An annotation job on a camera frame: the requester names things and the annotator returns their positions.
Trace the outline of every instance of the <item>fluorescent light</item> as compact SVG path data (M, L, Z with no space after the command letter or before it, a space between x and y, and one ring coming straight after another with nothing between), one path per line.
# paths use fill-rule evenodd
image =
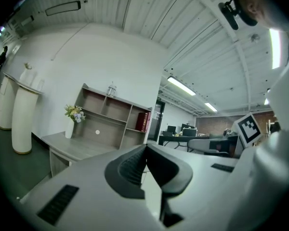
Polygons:
M182 82L179 80L175 79L174 77L169 77L167 81L171 82L172 84L176 85L177 87L181 88L182 90L186 91L188 94L194 96L196 93L188 88L186 85L184 85Z
M56 13L80 10L80 8L81 8L80 1L74 1L56 5L54 7L46 9L45 12L47 16L50 16Z
M272 69L280 67L281 59L281 43L279 31L270 29L271 41L272 41L272 56L273 56L273 65Z
M205 103L205 105L206 105L207 107L209 107L212 111L217 112L217 109L215 109L211 104Z

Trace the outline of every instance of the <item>computer monitor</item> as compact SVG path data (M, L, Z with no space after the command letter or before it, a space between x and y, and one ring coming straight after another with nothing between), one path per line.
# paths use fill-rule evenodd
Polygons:
M163 136L166 136L166 137L172 137L173 134L172 134L172 132L166 132L166 131L163 131Z
M183 131L183 128L195 128L195 127L187 124L182 124L181 131Z
M196 137L196 133L195 129L183 129L183 136Z
M167 132L171 132L172 134L175 134L175 130L177 127L175 126L168 126L167 127Z

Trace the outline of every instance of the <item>brick wall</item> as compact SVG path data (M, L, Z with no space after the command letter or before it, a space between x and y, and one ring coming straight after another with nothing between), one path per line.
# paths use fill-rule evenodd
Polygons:
M253 114L258 125L263 134L266 133L265 124L271 120L271 122L275 122L276 118L274 117L273 112L264 112ZM208 117L208 118L197 118L196 127L198 129L198 133L203 134L222 134L226 128L231 128L233 122L243 117L243 115L236 116L223 116L223 117Z

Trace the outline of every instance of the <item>black vent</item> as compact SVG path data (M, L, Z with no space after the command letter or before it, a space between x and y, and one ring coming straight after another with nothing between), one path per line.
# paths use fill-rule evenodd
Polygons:
M55 225L78 190L78 187L66 185L38 213L38 216L49 224Z
M222 165L222 164L213 164L211 167L222 170L222 171L226 171L229 173L231 173L235 169L235 167Z

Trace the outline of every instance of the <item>wooden shelf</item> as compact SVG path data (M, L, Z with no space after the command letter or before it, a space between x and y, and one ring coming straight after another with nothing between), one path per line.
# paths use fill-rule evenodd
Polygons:
M132 128L126 128L127 130L129 131L134 131L134 132L138 132L138 133L145 133L145 132L141 132L139 130L136 130L136 129L132 129Z
M75 105L82 108L86 119L76 123L73 138L92 141L99 147L115 150L131 148L145 141L145 132L136 130L138 115L151 109L119 97L108 97L105 92L83 84Z
M106 119L107 121L112 121L113 123L116 123L117 124L117 122L120 122L120 123L122 123L122 124L126 124L127 123L127 121L122 121L122 120L119 120L119 119L116 119L116 118L113 118L113 117L109 117L109 116L106 116L106 115L102 115L102 114L99 114L99 113L97 113L97 112L93 112L93 111L91 111L91 110L89 110L89 109L85 109L85 108L83 108L83 107L81 107L80 106L80 108L82 108L82 110L84 111L84 113L86 113L86 112L89 112L89 113L91 113L91 114L93 114L93 115L96 115L96 116L99 116L100 118L104 118L104 119Z

